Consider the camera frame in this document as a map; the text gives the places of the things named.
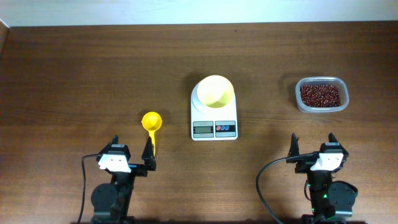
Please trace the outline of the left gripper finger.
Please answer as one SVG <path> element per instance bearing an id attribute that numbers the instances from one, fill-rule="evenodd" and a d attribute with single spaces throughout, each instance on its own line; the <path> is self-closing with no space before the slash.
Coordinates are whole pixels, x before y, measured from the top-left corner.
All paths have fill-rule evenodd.
<path id="1" fill-rule="evenodd" d="M 98 153 L 98 155 L 96 157 L 96 160 L 99 161 L 103 154 L 108 153 L 108 151 L 111 149 L 113 144 L 118 144 L 118 143 L 119 143 L 119 136 L 114 135 L 112 140 L 110 140 L 110 142 L 102 150 L 100 150 L 100 152 Z"/>
<path id="2" fill-rule="evenodd" d="M 152 138 L 148 137 L 141 158 L 142 159 L 154 159 L 155 158 L 154 148 L 155 147 L 152 142 Z"/>

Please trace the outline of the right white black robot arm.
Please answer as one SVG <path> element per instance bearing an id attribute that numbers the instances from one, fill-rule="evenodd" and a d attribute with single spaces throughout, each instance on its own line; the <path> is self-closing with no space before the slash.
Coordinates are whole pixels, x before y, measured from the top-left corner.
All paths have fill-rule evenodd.
<path id="1" fill-rule="evenodd" d="M 306 174 L 305 196 L 311 202 L 312 214 L 302 215 L 300 223 L 346 223 L 353 216 L 353 205 L 358 189 L 344 181 L 333 180 L 332 175 L 343 168 L 349 153 L 330 133 L 328 142 L 320 150 L 299 153 L 298 137 L 293 134 L 288 163 L 295 164 L 295 173 Z"/>

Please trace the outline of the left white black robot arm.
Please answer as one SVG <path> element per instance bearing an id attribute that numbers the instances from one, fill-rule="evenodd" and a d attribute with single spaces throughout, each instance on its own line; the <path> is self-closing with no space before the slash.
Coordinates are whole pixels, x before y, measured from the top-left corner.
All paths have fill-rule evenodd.
<path id="1" fill-rule="evenodd" d="M 138 177 L 147 177 L 149 171 L 156 170 L 154 145 L 148 138 L 141 159 L 142 164 L 130 164 L 130 150 L 119 143 L 115 135 L 96 156 L 99 168 L 111 174 L 108 183 L 100 184 L 91 194 L 94 207 L 91 223 L 132 224 L 136 222 L 128 215 L 129 204 Z"/>

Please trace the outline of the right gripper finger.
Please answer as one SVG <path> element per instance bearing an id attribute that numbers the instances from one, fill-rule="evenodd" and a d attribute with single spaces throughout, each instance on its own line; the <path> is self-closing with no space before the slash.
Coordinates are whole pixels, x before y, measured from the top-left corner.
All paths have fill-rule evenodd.
<path id="1" fill-rule="evenodd" d="M 333 149 L 339 149 L 342 152 L 346 152 L 346 149 L 338 142 L 333 133 L 330 133 L 328 135 L 328 146 L 330 146 Z"/>
<path id="2" fill-rule="evenodd" d="M 295 162 L 294 157 L 300 155 L 298 141 L 299 141 L 298 137 L 293 133 L 291 137 L 287 162 Z"/>

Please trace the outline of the yellow plastic measuring scoop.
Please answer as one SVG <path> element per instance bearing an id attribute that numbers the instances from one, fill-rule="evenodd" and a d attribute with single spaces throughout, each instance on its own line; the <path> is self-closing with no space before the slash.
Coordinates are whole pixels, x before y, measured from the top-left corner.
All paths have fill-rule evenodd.
<path id="1" fill-rule="evenodd" d="M 156 155 L 155 132 L 162 127 L 162 118 L 160 114 L 156 113 L 155 111 L 150 111 L 142 117 L 141 123 L 143 128 L 148 132 L 149 137 L 151 138 L 153 153 L 154 155 Z"/>

